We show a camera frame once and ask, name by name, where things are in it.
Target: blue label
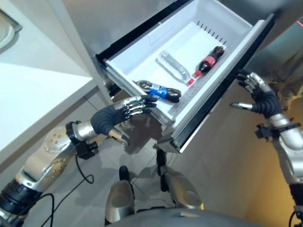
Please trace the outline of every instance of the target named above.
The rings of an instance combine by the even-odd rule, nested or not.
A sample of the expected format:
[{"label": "blue label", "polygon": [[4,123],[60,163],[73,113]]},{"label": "blue label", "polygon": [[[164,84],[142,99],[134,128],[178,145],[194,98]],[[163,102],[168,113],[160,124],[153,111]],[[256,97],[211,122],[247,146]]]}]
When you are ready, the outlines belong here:
[{"label": "blue label", "polygon": [[162,87],[156,84],[152,84],[151,89],[148,93],[149,95],[156,95],[159,96],[160,98],[165,98],[167,94],[167,88]]}]

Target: bottle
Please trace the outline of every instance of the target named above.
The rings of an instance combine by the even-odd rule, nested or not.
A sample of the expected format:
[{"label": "bottle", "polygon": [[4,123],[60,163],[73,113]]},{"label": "bottle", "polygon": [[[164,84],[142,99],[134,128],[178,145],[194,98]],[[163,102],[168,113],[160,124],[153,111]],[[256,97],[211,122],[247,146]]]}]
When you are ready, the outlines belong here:
[{"label": "bottle", "polygon": [[190,77],[187,69],[177,62],[168,52],[162,51],[157,57],[156,62],[177,81],[186,85],[191,85],[194,82],[194,79]]},{"label": "bottle", "polygon": [[173,88],[162,87],[147,80],[139,80],[134,83],[147,94],[156,95],[162,99],[169,100],[172,103],[178,103],[179,98],[181,97],[181,91]]},{"label": "bottle", "polygon": [[218,59],[224,54],[222,46],[216,46],[210,55],[206,56],[199,64],[199,69],[195,72],[195,76],[199,77],[203,72],[208,72],[218,61]]}]

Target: freezer drawer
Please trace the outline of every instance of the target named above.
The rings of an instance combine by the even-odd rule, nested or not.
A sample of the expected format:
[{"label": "freezer drawer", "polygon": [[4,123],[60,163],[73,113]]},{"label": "freezer drawer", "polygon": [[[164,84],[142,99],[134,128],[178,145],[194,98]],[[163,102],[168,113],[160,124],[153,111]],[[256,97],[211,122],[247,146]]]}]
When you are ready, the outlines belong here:
[{"label": "freezer drawer", "polygon": [[[163,138],[179,152],[224,91],[235,71],[250,59],[272,26],[273,15],[251,25],[216,0],[179,0],[97,55],[106,74],[130,95],[145,93],[141,79],[182,92],[177,104],[158,100],[153,115],[163,125]],[[224,55],[191,86],[178,82],[156,63],[169,52],[190,73],[218,45]]]}]

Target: white countertop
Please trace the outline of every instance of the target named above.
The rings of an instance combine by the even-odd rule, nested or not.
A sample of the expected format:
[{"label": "white countertop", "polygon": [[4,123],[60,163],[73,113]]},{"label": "white countertop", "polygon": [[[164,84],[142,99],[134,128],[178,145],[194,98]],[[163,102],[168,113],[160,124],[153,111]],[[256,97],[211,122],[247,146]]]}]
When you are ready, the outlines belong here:
[{"label": "white countertop", "polygon": [[66,99],[76,102],[96,86],[89,77],[1,62],[0,71],[0,150]]},{"label": "white countertop", "polygon": [[1,164],[96,83],[11,1],[0,8],[23,27],[0,51]]}]

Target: silver robotic arm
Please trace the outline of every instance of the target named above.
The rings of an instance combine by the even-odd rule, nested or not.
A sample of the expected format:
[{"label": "silver robotic arm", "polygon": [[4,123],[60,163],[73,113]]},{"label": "silver robotic arm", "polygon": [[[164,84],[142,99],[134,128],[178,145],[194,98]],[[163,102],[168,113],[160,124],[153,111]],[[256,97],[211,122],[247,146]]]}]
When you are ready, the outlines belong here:
[{"label": "silver robotic arm", "polygon": [[114,126],[134,115],[150,113],[148,108],[155,107],[155,101],[152,96],[128,98],[96,112],[89,121],[70,122],[49,132],[41,147],[2,190],[0,227],[8,223],[21,226],[33,202],[60,176],[76,153],[83,159],[92,157],[92,150],[98,145],[86,141],[104,134],[128,145],[129,139]]},{"label": "silver robotic arm", "polygon": [[258,138],[272,137],[284,178],[289,184],[295,201],[294,211],[303,226],[303,132],[300,124],[292,123],[282,114],[281,103],[270,86],[256,73],[239,71],[239,85],[251,93],[256,101],[251,103],[232,103],[231,106],[263,114],[267,126],[258,125]]}]

